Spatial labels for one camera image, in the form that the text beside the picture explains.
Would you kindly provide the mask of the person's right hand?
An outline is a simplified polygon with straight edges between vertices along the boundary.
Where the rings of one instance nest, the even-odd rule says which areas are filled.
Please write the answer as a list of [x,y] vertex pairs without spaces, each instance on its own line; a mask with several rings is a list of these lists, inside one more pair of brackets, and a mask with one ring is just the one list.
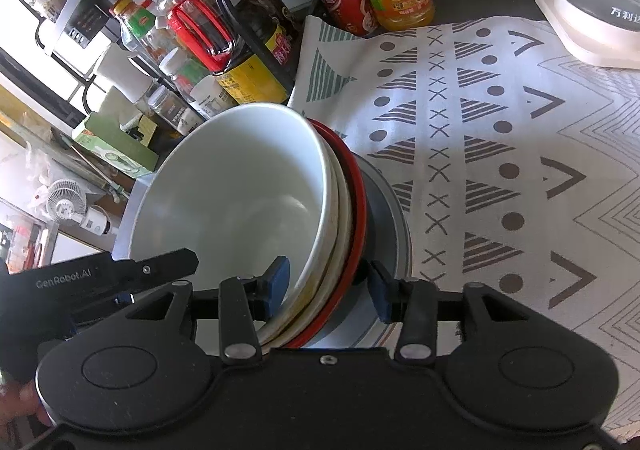
[[6,436],[6,431],[11,422],[17,418],[35,415],[44,426],[51,426],[52,422],[43,407],[35,383],[27,384],[7,382],[1,385],[0,392],[0,418],[1,435]]

